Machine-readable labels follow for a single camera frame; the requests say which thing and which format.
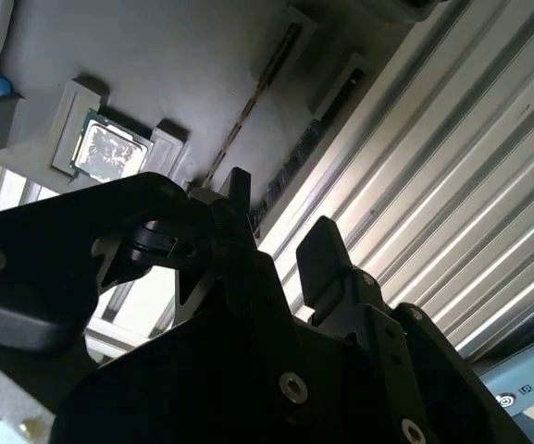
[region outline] black mounting arm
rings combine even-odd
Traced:
[[[99,294],[177,270],[175,327],[75,376],[49,403],[51,442],[528,443],[420,309],[384,303],[326,218],[298,248],[315,313],[295,319],[249,190],[240,169],[228,198],[143,174],[0,213],[0,351],[35,367],[77,362]]]

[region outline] logo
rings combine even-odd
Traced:
[[[515,395],[513,393],[502,393],[495,396],[495,399],[504,408],[511,407],[515,403]]]
[[[527,395],[531,393],[533,390],[534,388],[532,388],[532,386],[529,386],[528,384],[517,389],[517,391],[519,391],[522,395]]]

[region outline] corrugated metal wall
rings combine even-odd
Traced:
[[[261,249],[295,309],[294,251],[324,215],[463,355],[534,320],[534,1],[439,7],[288,192]]]

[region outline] screw hole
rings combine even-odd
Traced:
[[[420,441],[423,437],[421,436],[421,433],[415,429],[412,426],[408,427],[408,434],[411,436],[412,439],[415,441]]]
[[[189,242],[184,242],[180,246],[180,253],[188,258],[194,257],[196,255],[196,247]]]
[[[295,382],[293,380],[287,381],[287,388],[295,396],[300,396],[302,394],[302,388],[300,387],[300,385],[297,382]]]

